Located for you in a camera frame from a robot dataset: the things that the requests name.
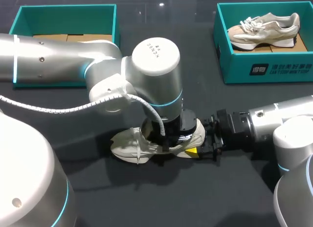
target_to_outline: screw hole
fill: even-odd
[[[262,117],[262,116],[264,116],[264,113],[263,113],[263,112],[258,112],[258,113],[256,114],[256,116]]]
[[[12,200],[12,205],[13,205],[14,207],[20,208],[20,207],[22,206],[22,202],[21,202],[20,199],[14,198],[14,199]]]

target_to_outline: black tabletop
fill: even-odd
[[[1,32],[8,31],[13,19],[9,14],[23,4],[23,0],[14,1],[11,6],[0,4],[0,11],[7,12],[7,16],[0,15]],[[192,2],[170,0],[164,10],[159,10],[161,0],[121,2],[123,55],[131,55],[146,38],[175,42],[181,54],[184,106],[198,118],[208,118],[222,108],[242,111],[313,94],[310,83],[225,85],[212,41],[217,1],[196,0],[193,8]],[[133,16],[134,10],[144,17]],[[12,84],[1,84],[0,94],[57,109],[89,101],[85,89],[13,90]],[[240,148],[224,152],[219,162],[156,156],[136,165],[110,154],[110,138],[123,129],[138,127],[145,118],[136,103],[114,116],[93,111],[49,115],[4,103],[0,108],[39,130],[50,142],[76,194],[77,227],[279,226],[272,193],[279,175],[271,144],[252,152]]]

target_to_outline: cardboard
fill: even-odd
[[[295,47],[270,47],[251,52],[234,51],[227,30],[247,17],[271,12],[277,16],[297,13],[301,29]],[[214,45],[226,84],[313,82],[313,4],[310,1],[218,3]]]
[[[294,47],[275,47],[270,46],[272,52],[307,52],[307,48],[305,47],[301,37],[297,34],[297,42]]]
[[[86,40],[106,39],[120,46],[119,22],[116,4],[74,4],[20,6],[9,34],[67,41],[68,35],[81,35]],[[16,73],[14,87],[81,87],[86,86],[82,66],[71,80],[59,82],[57,78],[45,84],[25,81]]]
[[[92,40],[108,40],[112,42],[112,35],[34,35],[33,37],[65,42],[85,42]]]
[[[68,35],[68,42],[84,42],[91,40],[108,40],[112,42],[112,35]]]
[[[239,51],[234,49],[234,53],[255,53],[255,52],[272,52],[270,49],[270,46],[265,46],[265,47],[256,47],[254,50],[251,51]]]
[[[58,41],[66,41],[67,35],[34,35],[34,38],[41,38],[41,39],[51,39],[51,40],[58,40]]]

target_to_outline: white sneaker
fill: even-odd
[[[140,128],[130,128],[116,134],[111,140],[112,153],[121,160],[132,163],[146,163],[153,155],[173,153],[176,156],[191,158],[185,155],[185,150],[201,146],[205,139],[205,129],[200,120],[197,119],[197,128],[192,137],[175,146],[170,147],[169,152],[163,152],[162,146],[151,143],[142,135]]]
[[[296,13],[289,17],[268,13],[262,17],[249,17],[240,24],[228,29],[230,42],[239,49],[253,50],[259,44],[293,47],[300,28],[300,18]]]

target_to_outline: shoe sole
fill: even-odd
[[[275,47],[294,47],[295,43],[296,43],[296,37],[292,39],[287,39],[287,40],[279,40],[279,41],[272,40],[272,41],[267,41],[266,43],[260,42],[260,43],[255,43],[255,44],[240,44],[240,43],[231,42],[231,44],[236,49],[243,50],[243,51],[254,50],[256,46],[262,45],[262,44],[273,45]]]

